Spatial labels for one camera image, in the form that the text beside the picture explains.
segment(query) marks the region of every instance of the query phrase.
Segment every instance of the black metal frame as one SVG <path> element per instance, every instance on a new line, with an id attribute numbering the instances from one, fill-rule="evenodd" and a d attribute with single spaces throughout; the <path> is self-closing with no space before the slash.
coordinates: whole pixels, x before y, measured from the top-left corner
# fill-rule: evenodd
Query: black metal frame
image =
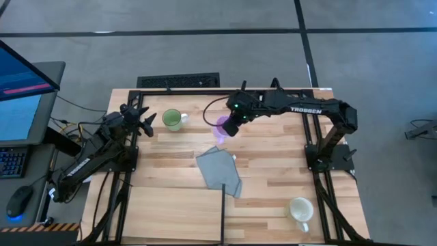
<path id="1" fill-rule="evenodd" d="M 312 89 L 303 89 L 303 90 L 286 90 L 291 94 L 298 94 L 301 96 L 308 96 L 314 98 L 314 93 Z M 128 95 L 128 105 L 132 106 L 133 102 L 136 100 L 136 104 L 138 107 L 141 107 L 144 102 L 145 96 L 159 96 L 159 95 L 228 95 L 229 93 L 234 92 L 234 90 L 161 90 L 161 91 L 141 91 L 141 90 L 130 90 Z M 308 115 L 302 115 L 303 120 L 303 128 L 305 130 L 305 137 L 307 140 L 307 145 L 310 146 L 313 144 L 311 138 L 311 129 L 309 127 Z M 322 139 L 322 131 L 320 129 L 320 123 L 318 120 L 318 116 L 313 115 L 313 122 L 315 126 L 315 133 L 318 138 L 318 141 Z M 135 148 L 137 142 L 137 134 L 132 134 L 131 138 L 131 146 Z M 359 234 L 355 232 L 353 227 L 347 222 L 346 218 L 341 214 L 341 212 L 337 208 L 337 201 L 335 198 L 333 181 L 330 176 L 330 171 L 323 172 L 326 180 L 326 188 L 327 191 L 322 186 L 322 182 L 320 180 L 320 173 L 316 170 L 311 170 L 313 173 L 313 181 L 316 189 L 316 197 L 318 208 L 320 212 L 320 220 L 322 222 L 322 231 L 324 235 L 324 241 L 328 245 L 394 245 L 394 244 L 384 244 L 384 243 L 374 243 L 371 240 L 366 240 Z M 88 236 L 80 245 L 117 245 L 121 243 L 122 240 L 122 232 L 124 227 L 124 221 L 126 218 L 127 206 L 128 206 L 128 195 L 129 195 L 129 182 L 131 178 L 131 172 L 125 173 L 125 179 L 121 189 L 117 192 L 119 187 L 119 175 L 120 172 L 114 172 L 113 182 L 111 185 L 111 194 L 109 198 L 109 206 L 107 208 L 106 213 L 103 215 L 102 219 L 98 222 L 96 229 L 91 232 L 90 236 Z M 330 237 L 328 219 L 326 216 L 326 205 L 330 208 L 333 213 L 334 222 L 335 222 L 335 231 L 337 233 L 337 238 L 332 239 Z M 117 221 L 117 229 L 114 240 L 109 240 L 109 232 L 111 229 L 111 219 L 113 216 L 114 210 L 117 206 L 120 205 L 119 217 Z M 208 246 L 223 246 L 228 245 L 224 241 L 224 230 L 225 230 L 225 186 L 222 186 L 222 214 L 221 214 L 221 241 L 219 244 L 210 244 Z M 345 241 L 343 230 L 348 234 L 351 241 Z M 99 234 L 103 231 L 102 242 L 95 243 Z M 243 246 L 246 244 L 233 244 L 238 246 Z M 299 245 L 299 244 L 256 244 L 256 245 L 281 245 L 281 246 L 291 246 L 291 245 Z"/>

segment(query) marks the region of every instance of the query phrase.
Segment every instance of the keyboard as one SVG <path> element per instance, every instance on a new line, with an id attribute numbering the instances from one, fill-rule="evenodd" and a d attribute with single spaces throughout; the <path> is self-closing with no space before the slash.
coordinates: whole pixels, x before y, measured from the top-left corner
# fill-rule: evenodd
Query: keyboard
<path id="1" fill-rule="evenodd" d="M 0 147 L 0 178 L 22 178 L 28 151 L 28 147 Z"/>
<path id="2" fill-rule="evenodd" d="M 165 76 L 138 77 L 137 88 L 208 88 L 220 87 L 217 72 L 203 74 L 178 74 Z"/>

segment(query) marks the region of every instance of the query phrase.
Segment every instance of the wood plank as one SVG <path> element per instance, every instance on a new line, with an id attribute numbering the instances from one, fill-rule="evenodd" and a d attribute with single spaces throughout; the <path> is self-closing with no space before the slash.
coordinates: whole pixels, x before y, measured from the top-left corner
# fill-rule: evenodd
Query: wood plank
<path id="1" fill-rule="evenodd" d="M 133 187 L 123 235 L 217 241 L 220 228 L 221 191 Z"/>

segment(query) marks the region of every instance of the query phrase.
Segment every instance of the white mug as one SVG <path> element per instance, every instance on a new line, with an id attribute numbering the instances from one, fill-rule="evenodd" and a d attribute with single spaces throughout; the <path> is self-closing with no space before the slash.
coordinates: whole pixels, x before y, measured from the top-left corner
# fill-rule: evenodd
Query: white mug
<path id="1" fill-rule="evenodd" d="M 303 232 L 309 232 L 307 222 L 313 216 L 314 207 L 307 198 L 296 197 L 289 202 L 285 209 L 287 217 L 295 219 L 299 229 L 301 229 Z"/>

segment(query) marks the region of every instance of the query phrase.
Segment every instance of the hazard stripe tape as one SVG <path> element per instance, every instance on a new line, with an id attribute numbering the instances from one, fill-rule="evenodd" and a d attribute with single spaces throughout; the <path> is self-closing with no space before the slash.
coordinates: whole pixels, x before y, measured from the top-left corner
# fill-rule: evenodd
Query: hazard stripe tape
<path id="1" fill-rule="evenodd" d="M 49 227 L 44 227 L 41 223 L 33 226 L 21 228 L 0 228 L 2 232 L 57 232 L 57 231 L 76 231 L 79 229 L 78 223 L 53 223 Z"/>

